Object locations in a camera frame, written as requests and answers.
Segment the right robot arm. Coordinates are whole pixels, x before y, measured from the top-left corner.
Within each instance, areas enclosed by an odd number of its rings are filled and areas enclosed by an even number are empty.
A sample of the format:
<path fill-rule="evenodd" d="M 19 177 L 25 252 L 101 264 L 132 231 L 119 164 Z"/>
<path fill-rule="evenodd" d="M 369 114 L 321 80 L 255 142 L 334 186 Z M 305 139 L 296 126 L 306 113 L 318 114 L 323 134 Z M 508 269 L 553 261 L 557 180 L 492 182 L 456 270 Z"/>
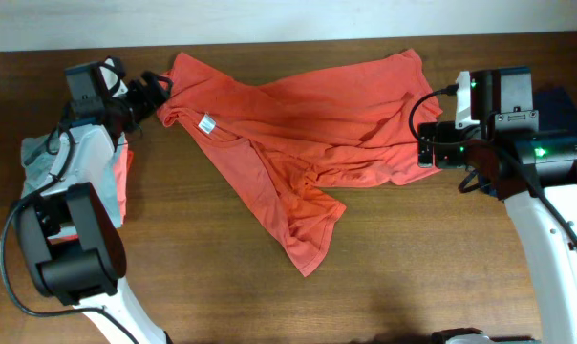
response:
<path fill-rule="evenodd" d="M 577 343 L 577 138 L 535 124 L 410 127 L 418 163 L 466 168 L 461 193 L 502 201 L 524 249 L 544 343 Z"/>

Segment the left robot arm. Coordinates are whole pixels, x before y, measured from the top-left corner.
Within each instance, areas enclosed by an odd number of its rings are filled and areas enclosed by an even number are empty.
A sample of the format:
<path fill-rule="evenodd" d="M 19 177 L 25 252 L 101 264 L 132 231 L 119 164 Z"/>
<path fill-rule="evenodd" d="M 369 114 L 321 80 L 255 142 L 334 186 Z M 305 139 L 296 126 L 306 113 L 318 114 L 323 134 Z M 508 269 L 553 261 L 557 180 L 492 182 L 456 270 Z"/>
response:
<path fill-rule="evenodd" d="M 16 296 L 0 243 L 0 273 L 11 302 L 40 318 L 87 316 L 111 343 L 168 343 L 131 291 L 123 243 L 100 187 L 105 168 L 124 133 L 134 131 L 170 98 L 172 81 L 146 71 L 126 91 L 107 85 L 102 63 L 67 71 L 72 94 L 55 133 L 59 147 L 41 185 L 14 204 L 4 224 L 15 231 L 37 291 L 62 304 L 58 311 L 35 311 Z"/>

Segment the orange red t-shirt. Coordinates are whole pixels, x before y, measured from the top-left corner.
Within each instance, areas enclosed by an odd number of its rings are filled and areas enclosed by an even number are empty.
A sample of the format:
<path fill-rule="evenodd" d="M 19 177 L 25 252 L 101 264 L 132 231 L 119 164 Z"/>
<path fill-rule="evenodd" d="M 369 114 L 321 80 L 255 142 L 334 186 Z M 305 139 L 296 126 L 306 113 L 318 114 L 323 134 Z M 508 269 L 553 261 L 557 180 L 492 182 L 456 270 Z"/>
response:
<path fill-rule="evenodd" d="M 325 259 L 345 211 L 331 188 L 431 175 L 409 127 L 441 109 L 413 50 L 260 86 L 182 53 L 168 76 L 160 122 L 185 129 L 303 275 Z"/>

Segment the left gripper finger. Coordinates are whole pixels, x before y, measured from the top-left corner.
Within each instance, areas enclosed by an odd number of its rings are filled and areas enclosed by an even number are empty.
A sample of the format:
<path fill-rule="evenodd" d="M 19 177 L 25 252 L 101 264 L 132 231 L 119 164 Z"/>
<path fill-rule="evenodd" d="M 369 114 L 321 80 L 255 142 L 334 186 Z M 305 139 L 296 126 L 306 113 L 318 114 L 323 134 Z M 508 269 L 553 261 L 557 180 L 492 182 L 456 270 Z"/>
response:
<path fill-rule="evenodd" d="M 170 92 L 172 90 L 173 81 L 168 76 L 158 75 L 151 71 L 145 71 L 141 74 L 141 78 L 148 86 L 158 87 L 165 92 Z"/>
<path fill-rule="evenodd" d="M 149 88 L 145 90 L 144 94 L 147 102 L 145 112 L 147 117 L 150 117 L 170 98 L 170 94 L 163 88 Z"/>

